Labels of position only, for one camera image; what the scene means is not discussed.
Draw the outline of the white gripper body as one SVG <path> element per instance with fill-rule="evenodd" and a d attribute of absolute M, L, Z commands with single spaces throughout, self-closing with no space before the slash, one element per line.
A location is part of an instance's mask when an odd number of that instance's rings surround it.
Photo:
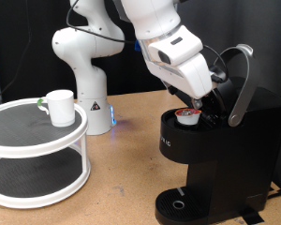
<path fill-rule="evenodd" d="M 213 82 L 205 58 L 198 53 L 178 66 L 158 65 L 145 61 L 149 71 L 194 99 L 200 99 L 211 92 Z"/>

